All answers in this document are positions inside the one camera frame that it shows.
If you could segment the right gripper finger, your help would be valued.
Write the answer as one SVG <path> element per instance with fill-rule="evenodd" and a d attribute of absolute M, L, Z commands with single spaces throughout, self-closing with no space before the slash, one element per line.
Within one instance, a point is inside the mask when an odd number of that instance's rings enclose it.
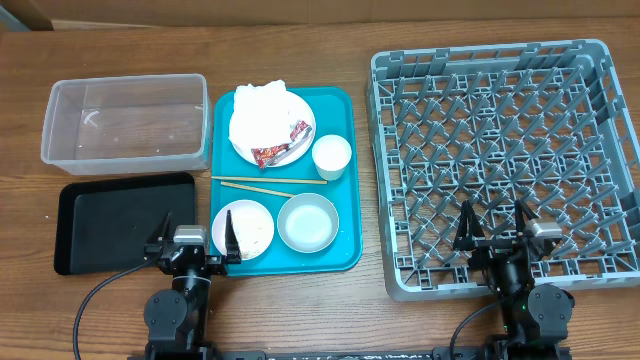
<path fill-rule="evenodd" d="M 465 200 L 461 205 L 454 245 L 476 245 L 478 241 L 484 240 L 485 234 L 475 214 L 473 205 L 469 200 Z"/>
<path fill-rule="evenodd" d="M 514 219 L 516 231 L 522 235 L 533 235 L 534 226 L 537 224 L 539 216 L 536 215 L 523 200 L 514 202 Z"/>

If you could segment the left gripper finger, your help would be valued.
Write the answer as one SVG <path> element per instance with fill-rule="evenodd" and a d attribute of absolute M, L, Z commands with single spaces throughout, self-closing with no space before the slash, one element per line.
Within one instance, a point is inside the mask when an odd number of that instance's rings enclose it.
<path fill-rule="evenodd" d="M 232 213 L 230 210 L 226 213 L 225 225 L 225 248 L 227 258 L 240 258 L 241 252 L 233 227 Z"/>
<path fill-rule="evenodd" d="M 167 212 L 158 227 L 152 231 L 151 235 L 147 239 L 148 245 L 162 245 L 169 237 L 171 215 L 171 212 Z"/>

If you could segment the small pink bowl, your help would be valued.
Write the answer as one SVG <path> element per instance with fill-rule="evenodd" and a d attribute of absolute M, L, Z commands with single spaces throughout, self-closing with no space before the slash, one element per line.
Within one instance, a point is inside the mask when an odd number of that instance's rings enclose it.
<path fill-rule="evenodd" d="M 274 237 L 274 221 L 270 212 L 253 200 L 237 200 L 224 206 L 215 216 L 212 226 L 212 243 L 216 250 L 226 254 L 225 232 L 227 212 L 231 221 L 242 261 L 257 258 L 271 245 Z"/>

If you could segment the wooden chopstick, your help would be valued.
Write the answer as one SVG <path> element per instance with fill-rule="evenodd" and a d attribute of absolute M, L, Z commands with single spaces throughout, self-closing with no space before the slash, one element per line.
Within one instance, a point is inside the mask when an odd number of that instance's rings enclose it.
<path fill-rule="evenodd" d="M 291 193 L 259 188 L 259 187 L 249 186 L 249 185 L 242 185 L 242 184 L 237 184 L 237 183 L 232 183 L 227 181 L 221 181 L 220 185 L 228 188 L 241 189 L 241 190 L 246 190 L 250 192 L 269 194 L 269 195 L 285 197 L 285 198 L 292 198 L 295 196 L 294 194 L 291 194 Z"/>
<path fill-rule="evenodd" d="M 211 176 L 213 180 L 236 182 L 260 182 L 260 183 L 287 183 L 287 184 L 315 184 L 326 185 L 327 180 L 316 179 L 289 179 L 289 178 L 264 178 L 264 177 L 240 177 L 240 176 Z"/>

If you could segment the grey-white bowl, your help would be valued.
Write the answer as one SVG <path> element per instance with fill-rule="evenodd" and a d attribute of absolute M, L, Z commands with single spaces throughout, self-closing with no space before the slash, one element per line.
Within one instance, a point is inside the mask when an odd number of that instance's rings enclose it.
<path fill-rule="evenodd" d="M 322 195 L 291 197 L 279 211 L 277 230 L 282 241 L 299 253 L 316 253 L 336 238 L 340 220 L 334 204 Z"/>

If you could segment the red snack wrapper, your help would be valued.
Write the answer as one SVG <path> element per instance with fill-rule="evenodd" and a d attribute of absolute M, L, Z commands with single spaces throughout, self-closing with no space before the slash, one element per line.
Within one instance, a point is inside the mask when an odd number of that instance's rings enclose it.
<path fill-rule="evenodd" d="M 251 154 L 259 168 L 265 169 L 277 164 L 284 157 L 300 147 L 311 135 L 312 130 L 311 125 L 303 120 L 299 120 L 290 133 L 290 142 L 268 148 L 253 148 Z"/>

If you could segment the white napkin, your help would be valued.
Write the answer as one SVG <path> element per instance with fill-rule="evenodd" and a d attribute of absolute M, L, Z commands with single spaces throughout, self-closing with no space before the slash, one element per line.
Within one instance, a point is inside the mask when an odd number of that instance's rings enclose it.
<path fill-rule="evenodd" d="M 243 150 L 290 142 L 290 103 L 283 80 L 240 85 L 234 94 L 229 140 Z"/>

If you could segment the white cup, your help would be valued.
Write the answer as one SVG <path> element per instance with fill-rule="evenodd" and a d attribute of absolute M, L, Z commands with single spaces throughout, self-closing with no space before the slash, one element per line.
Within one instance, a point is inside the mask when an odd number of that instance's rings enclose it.
<path fill-rule="evenodd" d="M 341 177 L 352 157 L 349 142 L 338 135 L 325 135 L 312 147 L 312 160 L 320 177 L 334 181 Z"/>

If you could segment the large white plate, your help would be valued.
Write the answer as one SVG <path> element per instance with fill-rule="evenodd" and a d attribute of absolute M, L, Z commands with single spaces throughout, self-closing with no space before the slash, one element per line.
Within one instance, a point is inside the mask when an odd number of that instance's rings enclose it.
<path fill-rule="evenodd" d="M 313 130 L 312 130 L 311 135 L 302 143 L 302 145 L 300 147 L 298 147 L 296 150 L 294 150 L 288 156 L 284 157 L 277 164 L 269 166 L 269 167 L 282 167 L 282 166 L 288 165 L 288 164 L 293 163 L 296 160 L 298 160 L 311 147 L 311 145 L 313 143 L 313 140 L 314 140 L 315 132 L 316 132 L 315 116 L 313 114 L 313 111 L 311 110 L 311 107 L 299 95 L 297 95 L 297 94 L 295 94 L 295 93 L 293 93 L 293 92 L 291 92 L 289 90 L 287 90 L 287 92 L 288 92 L 287 100 L 290 103 L 289 115 L 291 116 L 291 119 L 292 119 L 292 124 L 291 124 L 290 130 L 291 131 L 293 130 L 295 124 L 299 120 L 303 120 L 307 124 L 311 125 Z M 232 142 L 231 142 L 231 144 L 232 144 L 233 148 L 235 149 L 235 151 L 243 159 L 245 159 L 246 161 L 258 166 L 256 164 L 256 161 L 253 158 L 253 155 L 251 154 L 251 150 L 252 149 L 243 150 L 243 149 L 239 148 L 238 146 L 236 146 L 235 144 L 233 144 Z"/>

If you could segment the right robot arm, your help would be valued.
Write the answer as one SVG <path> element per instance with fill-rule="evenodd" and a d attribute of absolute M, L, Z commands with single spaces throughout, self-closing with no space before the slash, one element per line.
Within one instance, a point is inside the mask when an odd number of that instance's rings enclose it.
<path fill-rule="evenodd" d="M 453 248 L 469 251 L 468 266 L 482 273 L 496 301 L 467 316 L 449 343 L 451 359 L 569 359 L 570 350 L 559 343 L 568 337 L 575 299 L 550 284 L 537 285 L 534 262 L 549 256 L 562 238 L 560 225 L 543 221 L 522 201 L 514 203 L 516 234 L 507 239 L 484 234 L 473 205 L 461 205 Z M 460 332 L 476 317 L 499 308 L 504 332 L 489 335 L 482 346 L 457 349 Z"/>

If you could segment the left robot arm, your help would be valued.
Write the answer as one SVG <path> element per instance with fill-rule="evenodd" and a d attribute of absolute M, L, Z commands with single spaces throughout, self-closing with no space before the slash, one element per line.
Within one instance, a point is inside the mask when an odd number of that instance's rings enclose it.
<path fill-rule="evenodd" d="M 221 353 L 206 339 L 212 278 L 228 274 L 241 254 L 232 215 L 225 216 L 226 253 L 211 255 L 205 244 L 206 229 L 198 225 L 170 228 L 167 214 L 146 240 L 144 251 L 151 263 L 172 277 L 171 288 L 154 293 L 144 309 L 149 329 L 147 359 L 220 359 Z"/>

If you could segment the black food waste tray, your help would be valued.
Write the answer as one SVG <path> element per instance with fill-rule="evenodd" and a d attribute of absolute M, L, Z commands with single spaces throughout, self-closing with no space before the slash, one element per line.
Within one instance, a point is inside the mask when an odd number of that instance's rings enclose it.
<path fill-rule="evenodd" d="M 186 172 L 72 183 L 59 196 L 53 267 L 60 275 L 128 270 L 171 212 L 172 230 L 194 225 L 196 188 Z"/>

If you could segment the grey dishwasher rack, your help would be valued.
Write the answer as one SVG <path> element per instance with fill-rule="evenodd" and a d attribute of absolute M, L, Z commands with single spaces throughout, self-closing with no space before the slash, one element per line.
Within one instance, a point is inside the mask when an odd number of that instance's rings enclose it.
<path fill-rule="evenodd" d="M 514 235 L 517 200 L 561 226 L 540 283 L 638 284 L 639 140 L 604 42 L 384 51 L 367 95 L 391 298 L 487 293 L 453 246 L 464 202 L 494 239 Z"/>

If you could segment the teal serving tray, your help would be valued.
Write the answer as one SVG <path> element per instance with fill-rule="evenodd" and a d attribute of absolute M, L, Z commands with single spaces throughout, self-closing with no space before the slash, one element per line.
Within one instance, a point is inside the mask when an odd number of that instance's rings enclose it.
<path fill-rule="evenodd" d="M 346 171 L 335 181 L 320 184 L 291 184 L 291 179 L 318 179 L 319 174 L 312 161 L 312 151 L 306 150 L 297 160 L 282 167 L 259 169 L 245 160 L 233 148 L 228 139 L 229 123 L 233 113 L 234 94 L 223 95 L 214 109 L 212 140 L 212 175 L 210 213 L 212 217 L 226 213 L 224 207 L 238 200 L 252 200 L 263 205 L 273 219 L 287 199 L 278 195 L 225 187 L 218 179 L 224 176 L 228 182 L 237 182 L 240 177 L 282 178 L 282 183 L 255 181 L 251 185 L 275 192 L 293 195 L 317 193 L 335 206 L 338 214 L 338 233 L 325 249 L 311 254 L 297 252 L 287 246 L 278 233 L 274 234 L 270 246 L 258 257 L 243 261 L 229 268 L 231 276 L 284 275 L 313 272 L 344 271 L 359 261 L 363 251 L 360 189 L 357 154 L 353 153 Z"/>

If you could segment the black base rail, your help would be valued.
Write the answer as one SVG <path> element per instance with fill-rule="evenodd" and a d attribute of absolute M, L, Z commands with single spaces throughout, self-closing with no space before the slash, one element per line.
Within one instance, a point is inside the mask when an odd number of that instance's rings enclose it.
<path fill-rule="evenodd" d="M 534 356 L 516 353 L 515 357 L 508 359 L 560 359 L 571 360 L 572 355 L 568 347 L 560 347 L 558 353 Z M 197 353 L 151 355 L 136 354 L 127 359 L 224 359 L 224 360 L 480 360 L 498 359 L 490 357 L 483 347 L 456 347 L 455 357 L 450 357 L 449 347 L 434 347 L 432 350 L 422 351 L 387 351 L 387 352 L 302 352 L 302 353 L 265 353 L 264 351 L 215 351 L 213 355 L 200 355 Z"/>

